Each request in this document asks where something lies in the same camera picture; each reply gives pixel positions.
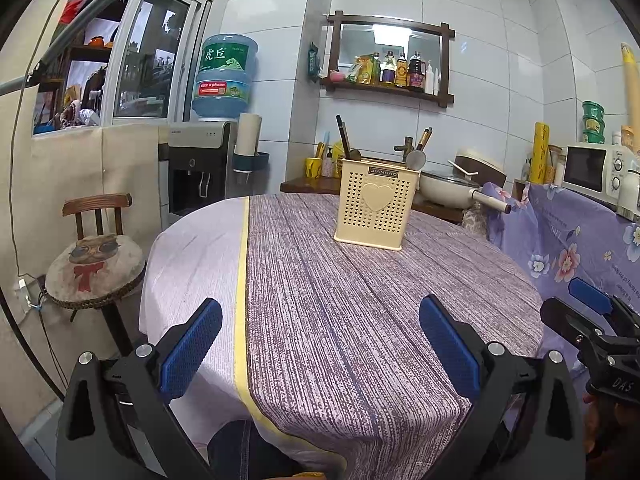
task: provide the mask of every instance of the microwave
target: microwave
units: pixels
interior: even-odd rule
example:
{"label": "microwave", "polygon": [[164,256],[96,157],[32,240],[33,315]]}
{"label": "microwave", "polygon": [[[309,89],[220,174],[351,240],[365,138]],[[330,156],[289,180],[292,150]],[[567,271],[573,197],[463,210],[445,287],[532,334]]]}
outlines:
{"label": "microwave", "polygon": [[578,142],[569,144],[565,153],[562,187],[606,204],[618,204],[622,179],[636,160],[628,147]]}

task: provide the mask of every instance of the wooden chair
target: wooden chair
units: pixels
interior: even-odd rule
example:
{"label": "wooden chair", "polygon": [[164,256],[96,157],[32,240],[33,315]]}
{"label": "wooden chair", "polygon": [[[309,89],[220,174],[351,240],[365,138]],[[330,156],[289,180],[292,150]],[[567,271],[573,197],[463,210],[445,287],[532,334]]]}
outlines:
{"label": "wooden chair", "polygon": [[[46,279],[47,295],[58,305],[74,311],[99,309],[123,356],[133,348],[116,301],[142,281],[146,267],[142,250],[122,231],[122,208],[131,203],[130,194],[95,195],[65,202],[62,216],[76,216],[78,241],[53,261]],[[116,234],[105,235],[102,209],[109,208],[114,209]],[[84,235],[85,211],[95,212],[97,235]]]}

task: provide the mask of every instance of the round table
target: round table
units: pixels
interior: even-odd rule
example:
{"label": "round table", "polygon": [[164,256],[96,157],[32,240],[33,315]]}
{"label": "round table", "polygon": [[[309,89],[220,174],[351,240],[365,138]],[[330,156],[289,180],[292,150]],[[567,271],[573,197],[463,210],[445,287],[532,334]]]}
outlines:
{"label": "round table", "polygon": [[163,232],[140,330],[157,342],[206,298],[223,327],[172,410],[197,446],[232,420],[348,479],[419,479],[469,408],[418,324],[436,294],[483,340],[534,356],[542,301],[485,240],[411,212],[402,251],[333,240],[338,197],[225,200]]}

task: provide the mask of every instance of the blue gripper pad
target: blue gripper pad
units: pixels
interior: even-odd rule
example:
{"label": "blue gripper pad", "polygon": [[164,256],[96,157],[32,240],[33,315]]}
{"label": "blue gripper pad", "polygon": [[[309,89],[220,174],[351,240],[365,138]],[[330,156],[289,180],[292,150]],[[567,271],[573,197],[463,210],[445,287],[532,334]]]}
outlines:
{"label": "blue gripper pad", "polygon": [[580,278],[574,278],[569,282],[569,294],[601,316],[611,313],[611,300],[597,288]]}
{"label": "blue gripper pad", "polygon": [[473,401],[480,396],[480,366],[440,308],[420,302],[420,327],[436,352],[457,393]]}
{"label": "blue gripper pad", "polygon": [[193,376],[222,327],[222,308],[216,300],[208,303],[191,323],[160,368],[159,391],[167,404],[187,391]]}

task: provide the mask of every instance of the chair backrest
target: chair backrest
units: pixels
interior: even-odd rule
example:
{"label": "chair backrest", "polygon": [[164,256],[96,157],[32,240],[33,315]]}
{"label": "chair backrest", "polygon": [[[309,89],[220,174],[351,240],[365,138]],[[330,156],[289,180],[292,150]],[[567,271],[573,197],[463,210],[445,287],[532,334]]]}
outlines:
{"label": "chair backrest", "polygon": [[84,238],[84,229],[82,228],[82,212],[95,211],[95,230],[99,235],[104,234],[102,227],[102,209],[113,207],[116,218],[116,234],[122,233],[122,213],[121,208],[129,207],[132,203],[131,195],[127,194],[110,194],[110,195],[94,195],[85,196],[84,198],[75,198],[67,200],[62,206],[62,216],[76,215],[76,230],[78,231],[78,240]]}

